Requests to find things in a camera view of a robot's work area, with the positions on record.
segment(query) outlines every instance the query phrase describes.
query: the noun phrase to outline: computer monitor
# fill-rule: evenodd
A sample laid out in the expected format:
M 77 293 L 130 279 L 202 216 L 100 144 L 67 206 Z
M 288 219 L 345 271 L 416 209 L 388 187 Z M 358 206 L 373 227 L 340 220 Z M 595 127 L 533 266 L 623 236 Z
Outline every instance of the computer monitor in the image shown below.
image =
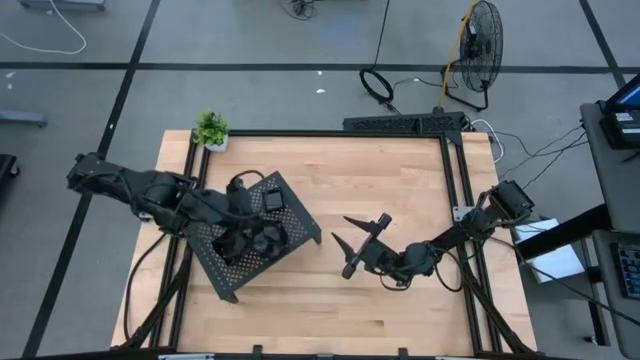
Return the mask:
M 607 100 L 607 108 L 610 110 L 640 110 L 640 74 Z

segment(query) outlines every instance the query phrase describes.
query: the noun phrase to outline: monitor screen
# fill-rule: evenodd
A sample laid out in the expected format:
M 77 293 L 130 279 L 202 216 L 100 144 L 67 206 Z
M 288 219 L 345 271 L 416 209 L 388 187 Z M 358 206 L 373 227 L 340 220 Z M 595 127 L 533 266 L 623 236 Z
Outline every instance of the monitor screen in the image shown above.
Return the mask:
M 640 105 L 640 84 L 622 95 L 617 103 L 622 105 Z

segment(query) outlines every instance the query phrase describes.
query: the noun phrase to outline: black perforated tray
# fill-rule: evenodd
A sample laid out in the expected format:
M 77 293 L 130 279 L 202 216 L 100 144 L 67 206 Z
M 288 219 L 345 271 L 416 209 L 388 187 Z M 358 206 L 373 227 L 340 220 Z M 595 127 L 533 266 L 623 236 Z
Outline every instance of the black perforated tray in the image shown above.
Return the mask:
M 285 208 L 276 212 L 266 213 L 263 207 L 262 194 L 273 188 L 280 187 L 284 195 Z M 252 207 L 260 213 L 263 219 L 279 220 L 288 235 L 288 247 L 277 258 L 264 258 L 251 250 L 247 255 L 232 266 L 213 250 L 211 242 L 222 235 L 225 228 L 218 225 L 192 224 L 185 230 L 189 245 L 198 257 L 200 264 L 207 273 L 220 299 L 227 300 L 233 292 L 251 279 L 267 270 L 287 254 L 310 239 L 320 242 L 320 227 L 304 208 L 293 190 L 284 181 L 279 172 L 267 176 L 264 180 L 249 188 Z

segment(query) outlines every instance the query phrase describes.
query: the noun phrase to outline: small green plant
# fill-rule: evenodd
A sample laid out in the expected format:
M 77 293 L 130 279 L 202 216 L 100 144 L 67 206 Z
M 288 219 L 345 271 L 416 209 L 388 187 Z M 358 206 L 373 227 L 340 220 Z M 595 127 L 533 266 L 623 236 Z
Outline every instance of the small green plant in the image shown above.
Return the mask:
M 196 142 L 203 145 L 222 145 L 225 135 L 229 134 L 229 124 L 222 115 L 213 111 L 205 111 L 200 114 L 197 121 Z

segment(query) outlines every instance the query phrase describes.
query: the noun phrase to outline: fan grille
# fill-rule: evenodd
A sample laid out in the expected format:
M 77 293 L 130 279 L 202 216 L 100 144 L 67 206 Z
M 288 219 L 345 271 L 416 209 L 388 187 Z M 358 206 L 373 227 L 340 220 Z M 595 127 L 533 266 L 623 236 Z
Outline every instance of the fan grille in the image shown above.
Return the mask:
M 501 62 L 502 20 L 493 4 L 481 0 L 460 40 L 462 79 L 469 89 L 482 92 L 498 77 Z

